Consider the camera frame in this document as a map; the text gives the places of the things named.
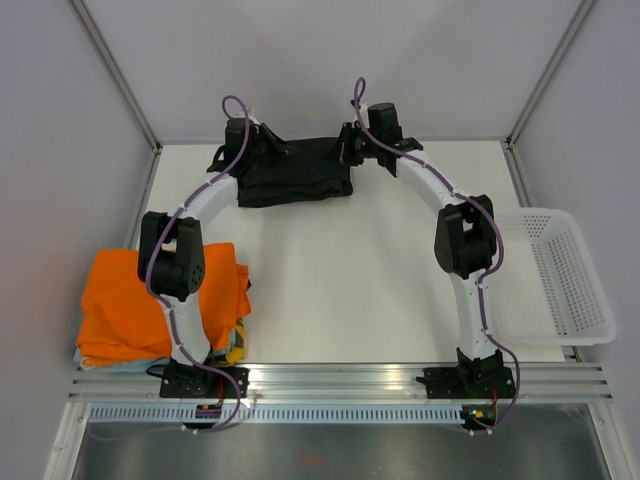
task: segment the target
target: vent grille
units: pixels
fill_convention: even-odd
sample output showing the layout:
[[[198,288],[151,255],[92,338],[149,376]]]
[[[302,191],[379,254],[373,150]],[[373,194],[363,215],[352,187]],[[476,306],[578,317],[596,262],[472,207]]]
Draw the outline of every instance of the vent grille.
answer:
[[[91,408],[92,422],[190,422],[196,418],[196,404],[100,403]],[[223,407],[220,420],[229,418],[233,405]],[[243,423],[325,424],[460,424],[457,405],[254,405],[241,408],[237,421]]]

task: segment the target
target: light blue cloth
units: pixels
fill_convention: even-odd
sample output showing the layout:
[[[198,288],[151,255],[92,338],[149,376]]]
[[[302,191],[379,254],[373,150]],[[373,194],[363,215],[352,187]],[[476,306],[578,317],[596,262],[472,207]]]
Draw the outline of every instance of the light blue cloth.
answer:
[[[229,346],[225,350],[214,350],[213,355],[226,355],[231,351],[231,348],[236,344],[236,331],[235,329],[231,330],[231,334],[229,335]],[[82,356],[80,355],[80,350],[76,348],[76,351],[73,355],[73,361],[80,366],[83,370],[93,370],[99,368],[105,372],[120,372],[120,373],[140,373],[146,372],[147,368],[153,365],[165,365],[169,362],[168,358],[156,358],[154,360],[137,360],[135,362],[128,363],[116,363],[114,365],[109,365],[108,367],[87,367],[83,364]]]

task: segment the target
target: stack of clothes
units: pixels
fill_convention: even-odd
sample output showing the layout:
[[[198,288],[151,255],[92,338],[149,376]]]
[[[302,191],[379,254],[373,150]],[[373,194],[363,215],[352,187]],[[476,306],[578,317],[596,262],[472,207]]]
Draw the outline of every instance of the stack of clothes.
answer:
[[[244,358],[249,269],[236,263],[231,243],[207,245],[204,255],[202,323],[216,364],[230,366]],[[141,372],[171,355],[162,308],[138,279],[137,264],[135,250],[102,250],[96,256],[82,297],[75,356],[82,368]]]

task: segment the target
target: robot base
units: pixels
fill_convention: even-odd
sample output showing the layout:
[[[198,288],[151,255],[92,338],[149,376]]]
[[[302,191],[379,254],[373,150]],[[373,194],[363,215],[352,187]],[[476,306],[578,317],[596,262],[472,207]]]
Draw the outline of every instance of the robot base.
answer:
[[[509,367],[504,366],[502,352],[483,359],[470,360],[457,349],[456,367],[425,368],[416,380],[427,389],[429,399],[492,399],[513,398],[515,382]]]
[[[249,370],[228,367],[224,371],[238,382],[242,398],[246,398]],[[236,398],[233,386],[221,375],[192,365],[183,365],[171,359],[162,373],[160,398],[218,398],[220,382],[222,382],[222,398]]]

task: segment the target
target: white wall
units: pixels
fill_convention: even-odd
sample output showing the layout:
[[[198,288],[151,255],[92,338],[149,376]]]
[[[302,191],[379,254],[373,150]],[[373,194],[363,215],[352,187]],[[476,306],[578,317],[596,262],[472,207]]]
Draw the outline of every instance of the white wall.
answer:
[[[164,142],[224,136],[240,95],[284,136],[337,135],[353,84],[418,137],[506,137],[579,0],[87,0]]]
[[[42,478],[98,248],[150,160],[64,1],[0,5],[0,477]]]
[[[604,360],[640,452],[640,2],[599,2],[518,144],[536,204],[578,220],[618,324]]]

